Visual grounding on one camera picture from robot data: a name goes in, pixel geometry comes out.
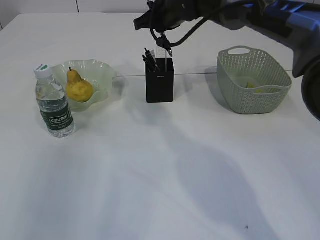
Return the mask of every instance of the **white wall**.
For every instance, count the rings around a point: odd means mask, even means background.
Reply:
[[[77,0],[80,12],[144,13],[147,0]],[[301,0],[320,4],[320,0]],[[5,27],[18,14],[76,13],[76,0],[0,0],[0,23]]]
[[[78,0],[80,12],[144,13],[147,0]]]

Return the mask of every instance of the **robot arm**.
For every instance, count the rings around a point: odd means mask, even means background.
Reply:
[[[293,76],[304,75],[302,96],[320,120],[320,5],[288,0],[156,0],[153,9],[134,20],[136,30],[173,30],[185,21],[208,18],[230,30],[247,26],[293,50]]]

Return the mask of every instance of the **bottle label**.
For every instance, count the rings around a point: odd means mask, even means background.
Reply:
[[[64,109],[55,112],[41,111],[42,118],[50,130],[62,130],[69,127],[74,121],[69,104]]]

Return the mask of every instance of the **white bottle cap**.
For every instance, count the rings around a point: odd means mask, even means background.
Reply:
[[[48,64],[40,64],[33,71],[37,79],[46,79],[54,74]]]

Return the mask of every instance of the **basket handle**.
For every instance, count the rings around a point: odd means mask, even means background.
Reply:
[[[247,49],[247,50],[249,50],[249,52],[247,52],[247,53],[229,53],[231,50],[234,50],[234,49]],[[234,46],[234,47],[231,47],[225,51],[228,55],[244,55],[244,54],[249,54],[252,50],[254,50],[254,49],[251,47],[248,47],[248,46]]]
[[[279,89],[279,90],[286,90],[287,87],[285,86],[278,86],[278,85],[266,85],[266,86],[259,86],[259,87],[255,87],[255,88],[246,88],[247,91],[252,92],[255,95],[270,95],[270,94],[277,94],[278,92],[274,92],[274,93],[258,93],[256,91],[259,90],[265,90],[265,89]]]

